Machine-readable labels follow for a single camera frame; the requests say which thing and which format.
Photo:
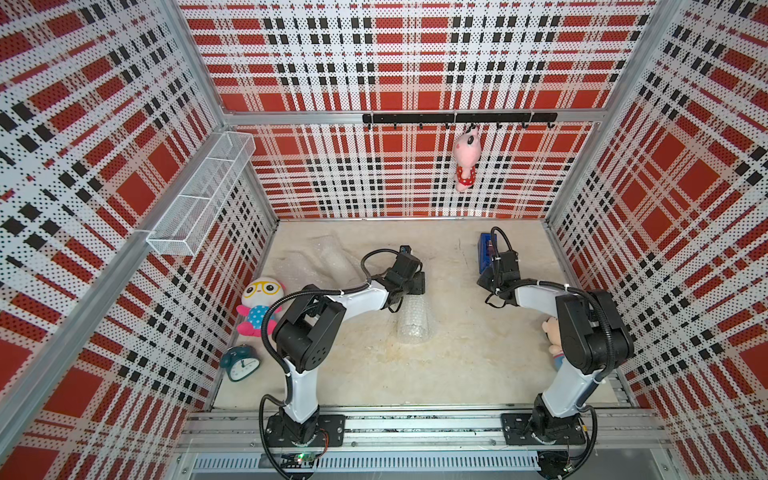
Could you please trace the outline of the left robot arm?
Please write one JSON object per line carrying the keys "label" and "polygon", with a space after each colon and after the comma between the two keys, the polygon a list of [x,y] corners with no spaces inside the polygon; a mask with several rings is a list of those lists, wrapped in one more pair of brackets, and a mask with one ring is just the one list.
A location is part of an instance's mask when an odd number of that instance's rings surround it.
{"label": "left robot arm", "polygon": [[423,262],[408,245],[373,250],[363,256],[360,267],[365,275],[360,286],[329,290],[308,284],[264,314],[261,341],[285,379],[285,398],[267,399],[298,426],[319,415],[317,369],[329,355],[342,323],[369,312],[396,312],[406,297],[425,293]]}

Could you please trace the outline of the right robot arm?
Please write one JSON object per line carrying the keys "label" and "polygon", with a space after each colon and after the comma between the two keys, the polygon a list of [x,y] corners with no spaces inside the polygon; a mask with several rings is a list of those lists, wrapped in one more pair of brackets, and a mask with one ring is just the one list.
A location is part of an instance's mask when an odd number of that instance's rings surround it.
{"label": "right robot arm", "polygon": [[489,265],[478,285],[485,303],[514,306],[548,316],[545,334],[561,364],[552,384],[536,400],[547,419],[566,419],[585,410],[598,385],[635,354],[634,342],[612,295],[552,281],[524,279],[518,253],[506,233],[494,226],[479,242]]}

